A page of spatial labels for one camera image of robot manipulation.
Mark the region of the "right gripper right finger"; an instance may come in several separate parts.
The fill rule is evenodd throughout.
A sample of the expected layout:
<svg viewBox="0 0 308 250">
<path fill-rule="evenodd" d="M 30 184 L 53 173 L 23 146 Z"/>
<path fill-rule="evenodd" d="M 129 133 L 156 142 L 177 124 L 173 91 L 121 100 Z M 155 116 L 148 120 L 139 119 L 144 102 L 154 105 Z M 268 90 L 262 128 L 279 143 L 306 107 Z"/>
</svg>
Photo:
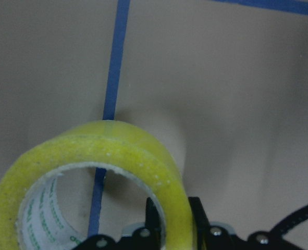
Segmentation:
<svg viewBox="0 0 308 250">
<path fill-rule="evenodd" d="M 206 212 L 203 208 L 199 197 L 188 197 L 189 204 L 191 207 L 193 220 L 195 224 L 195 238 L 197 245 L 208 244 L 208 233 L 210 231 L 210 223 L 207 218 Z"/>
</svg>

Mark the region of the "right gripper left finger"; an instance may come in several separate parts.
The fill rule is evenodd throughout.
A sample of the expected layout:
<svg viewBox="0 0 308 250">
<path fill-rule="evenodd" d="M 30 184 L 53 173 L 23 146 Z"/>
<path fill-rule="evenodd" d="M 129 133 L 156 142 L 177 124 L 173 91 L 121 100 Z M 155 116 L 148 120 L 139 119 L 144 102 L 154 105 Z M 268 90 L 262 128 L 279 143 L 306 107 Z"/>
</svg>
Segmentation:
<svg viewBox="0 0 308 250">
<path fill-rule="evenodd" d="M 145 227 L 154 231 L 157 234 L 160 234 L 162 231 L 158 210 L 153 200 L 149 197 L 146 199 Z"/>
</svg>

